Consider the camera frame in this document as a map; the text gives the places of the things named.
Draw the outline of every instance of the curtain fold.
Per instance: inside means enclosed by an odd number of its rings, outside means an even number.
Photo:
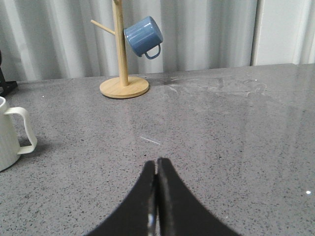
[[[154,60],[126,43],[128,72],[250,65],[257,0],[124,0],[125,28],[152,16],[164,42]],[[118,75],[111,0],[0,0],[1,66],[17,81]]]

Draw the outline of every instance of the gray countertop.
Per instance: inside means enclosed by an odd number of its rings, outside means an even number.
[[[142,75],[140,97],[104,77],[19,83],[38,145],[0,172],[1,236],[83,235],[124,199],[147,160],[245,236],[315,235],[315,65]],[[25,132],[19,117],[20,141]]]

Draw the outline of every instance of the blue enamel mug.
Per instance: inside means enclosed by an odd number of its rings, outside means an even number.
[[[163,42],[163,36],[151,16],[125,29],[124,34],[138,57],[145,54],[148,59],[154,59],[161,53],[160,44]],[[158,46],[158,53],[155,56],[149,56],[147,52],[156,46]]]

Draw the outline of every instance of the white wall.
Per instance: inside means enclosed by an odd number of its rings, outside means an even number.
[[[315,62],[315,0],[261,0],[253,65]]]

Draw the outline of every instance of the white mug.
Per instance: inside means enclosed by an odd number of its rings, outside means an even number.
[[[19,114],[22,116],[26,135],[31,143],[30,146],[20,147],[10,114]],[[5,98],[0,97],[0,171],[13,165],[21,154],[34,151],[36,144],[37,138],[31,128],[28,111],[22,107],[10,108]]]

